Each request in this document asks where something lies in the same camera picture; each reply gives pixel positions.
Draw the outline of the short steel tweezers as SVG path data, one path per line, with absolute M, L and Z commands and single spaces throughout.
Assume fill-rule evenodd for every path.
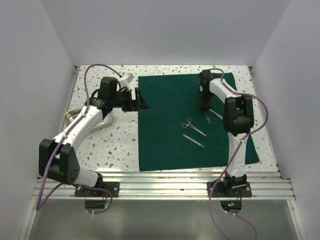
M 204 116 L 205 116 L 207 122 L 211 125 L 212 121 L 210 120 L 209 116 L 206 113 L 204 114 Z

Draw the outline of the stainless steel tray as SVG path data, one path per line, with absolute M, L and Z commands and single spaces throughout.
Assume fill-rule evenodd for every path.
M 64 115 L 64 122 L 65 125 L 70 125 L 79 115 L 79 113 L 82 111 L 82 107 L 75 108 L 72 110 L 69 110 Z M 101 122 L 99 122 L 90 132 L 93 133 L 95 131 L 101 130 L 103 128 L 106 128 L 108 126 L 111 126 L 113 123 L 112 114 L 109 113 Z

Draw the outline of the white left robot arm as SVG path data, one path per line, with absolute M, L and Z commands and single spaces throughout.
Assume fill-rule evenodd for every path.
M 39 144 L 38 173 L 66 185 L 86 186 L 92 196 L 103 193 L 104 184 L 99 174 L 81 168 L 77 149 L 92 131 L 114 109 L 123 112 L 140 112 L 150 107 L 144 101 L 139 88 L 131 89 L 134 76 L 129 73 L 120 79 L 103 77 L 100 87 L 85 102 L 82 110 L 60 134 L 53 139 L 43 139 Z

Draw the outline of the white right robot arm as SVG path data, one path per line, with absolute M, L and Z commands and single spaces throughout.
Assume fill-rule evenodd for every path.
M 250 198 L 252 191 L 245 168 L 247 138 L 254 125 L 253 98 L 241 95 L 224 80 L 224 72 L 202 70 L 199 77 L 199 108 L 209 111 L 217 97 L 223 105 L 222 124 L 228 134 L 228 164 L 223 180 L 216 180 L 211 187 L 213 197 Z

